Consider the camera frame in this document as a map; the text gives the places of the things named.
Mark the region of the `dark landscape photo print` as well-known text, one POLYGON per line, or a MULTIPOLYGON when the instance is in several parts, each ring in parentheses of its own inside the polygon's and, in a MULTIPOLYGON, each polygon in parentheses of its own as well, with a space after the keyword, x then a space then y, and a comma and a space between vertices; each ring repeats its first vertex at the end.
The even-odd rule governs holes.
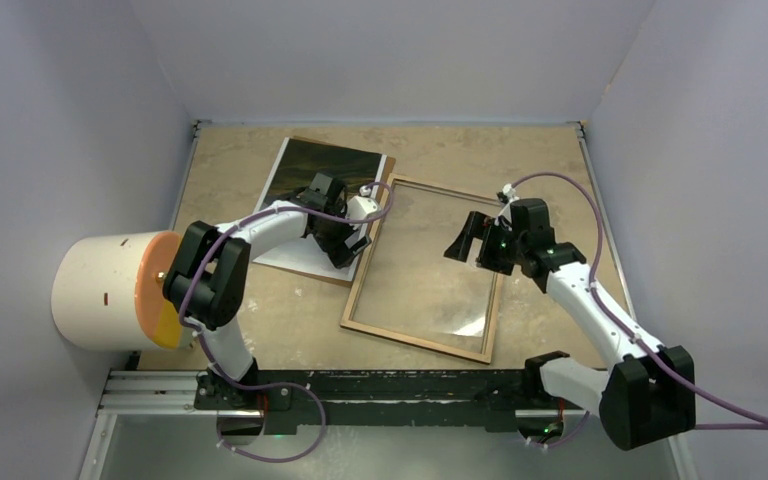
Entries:
MULTIPOLYGON (((287 137, 279 150, 257 211, 278 200, 345 217, 360 189, 384 181, 395 160, 385 154, 287 137)), ((284 243, 255 262, 339 284, 350 283, 357 268, 351 250, 368 234, 366 225, 350 226, 313 217, 308 234, 284 243)))

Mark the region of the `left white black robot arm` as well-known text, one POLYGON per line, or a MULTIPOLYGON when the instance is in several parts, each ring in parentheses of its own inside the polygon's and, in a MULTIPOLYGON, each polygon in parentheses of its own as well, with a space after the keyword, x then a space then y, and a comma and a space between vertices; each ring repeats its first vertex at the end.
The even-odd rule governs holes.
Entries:
POLYGON ((192 331, 209 360, 211 376, 221 379, 219 395, 232 408, 257 399, 256 360, 245 346, 236 318, 250 263, 295 240, 314 240, 333 267, 348 267, 369 245, 361 226, 383 218, 389 209, 374 197, 375 183, 350 195, 347 184, 318 173, 306 186, 282 193, 244 218, 212 225, 191 223, 162 286, 179 324, 192 331))

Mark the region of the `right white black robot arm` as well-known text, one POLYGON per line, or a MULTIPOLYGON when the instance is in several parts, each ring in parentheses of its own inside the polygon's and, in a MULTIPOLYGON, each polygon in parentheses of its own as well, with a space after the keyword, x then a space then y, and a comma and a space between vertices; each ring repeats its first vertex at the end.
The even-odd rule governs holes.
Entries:
POLYGON ((624 451, 695 427, 690 353, 666 347, 614 310, 613 298, 600 292, 594 266, 574 244, 557 241, 545 201, 513 200, 496 216, 470 212, 445 257, 467 261, 474 241, 481 243, 478 267, 502 275, 521 270, 573 318, 605 364, 602 370, 587 367, 560 351, 526 360, 521 392, 529 404, 568 400, 598 418, 624 451))

